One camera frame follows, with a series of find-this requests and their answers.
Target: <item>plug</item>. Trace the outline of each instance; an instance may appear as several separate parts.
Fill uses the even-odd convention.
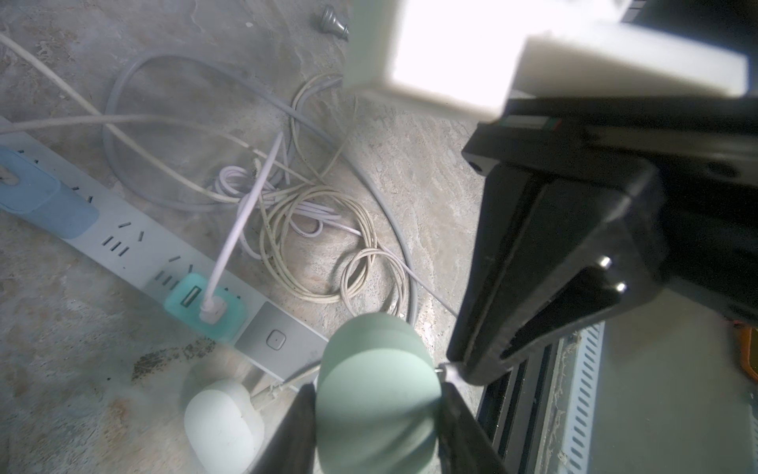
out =
[[[214,325],[227,311],[227,302],[218,295],[205,298],[200,304],[200,321]]]

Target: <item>dirt stain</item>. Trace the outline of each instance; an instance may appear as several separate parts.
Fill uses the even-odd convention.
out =
[[[160,372],[174,360],[191,360],[196,357],[201,359],[210,354],[215,347],[215,341],[207,337],[201,337],[197,341],[187,344],[185,347],[170,347],[147,353],[134,363],[132,381],[137,381],[148,375]]]
[[[24,367],[17,367],[12,377],[13,396],[18,398],[29,391],[29,374]]]
[[[112,454],[126,440],[129,432],[129,412],[129,400],[126,398],[117,398],[108,404],[105,424],[100,432],[101,443],[105,445],[101,449],[102,452]]]
[[[0,304],[9,301],[18,293],[18,283],[10,278],[0,280]]]

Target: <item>concrete floor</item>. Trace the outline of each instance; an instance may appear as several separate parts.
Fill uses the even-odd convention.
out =
[[[334,2],[348,11],[347,1]],[[0,28],[37,54],[97,106],[118,71],[135,55],[182,49],[268,84],[289,100],[304,80],[339,71],[346,43],[313,29],[323,5],[306,0],[7,0]],[[265,148],[285,117],[210,71],[159,61],[139,73],[122,112],[176,115],[213,124]],[[341,92],[322,94],[308,113],[341,136],[352,104]],[[68,97],[12,53],[0,49],[0,115],[11,121],[82,115]],[[129,132],[167,163],[207,184],[221,164],[249,164],[223,143],[183,130],[132,126]],[[460,158],[475,128],[362,100],[348,150],[380,184],[409,239],[418,274],[453,306],[468,280],[484,180]],[[151,205],[124,190],[102,154],[97,127],[33,133],[101,183],[122,193],[206,255],[214,257],[229,215],[189,215]],[[327,150],[304,144],[312,160]],[[155,193],[196,199],[121,150]],[[370,194],[345,165],[330,184],[360,199],[380,239],[398,247]],[[335,262],[356,240],[325,232],[294,237],[292,269],[315,290],[335,288]],[[295,317],[330,336],[349,318],[341,304],[293,299],[258,262],[235,253],[229,269]],[[389,294],[379,268],[356,307],[382,307]],[[454,318],[421,291],[419,334],[442,361]],[[0,213],[0,472],[201,472],[183,431],[183,408],[203,386],[235,378],[266,385],[233,350],[199,338],[154,302],[67,244]],[[476,407],[478,390],[464,393]],[[269,434],[289,402],[284,392],[263,415]]]

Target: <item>screw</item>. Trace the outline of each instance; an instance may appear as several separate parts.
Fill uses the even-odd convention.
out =
[[[324,13],[321,15],[321,32],[332,33],[339,39],[347,39],[349,31],[347,25],[337,18],[334,13],[334,7],[327,5],[324,7]]]
[[[597,260],[597,266],[601,267],[603,270],[611,268],[611,265],[613,265],[613,261],[608,256],[601,256]]]

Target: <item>power strip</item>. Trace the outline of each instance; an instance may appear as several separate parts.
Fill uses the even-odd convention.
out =
[[[0,124],[10,122],[0,117]],[[213,260],[27,133],[0,135],[0,145],[22,152],[25,159],[95,206],[100,212],[97,222],[79,237],[64,242],[162,306],[189,273],[211,274]],[[224,272],[219,288],[240,299],[248,312],[234,336],[219,342],[234,346],[257,367],[282,381],[321,360],[327,338],[229,272]]]

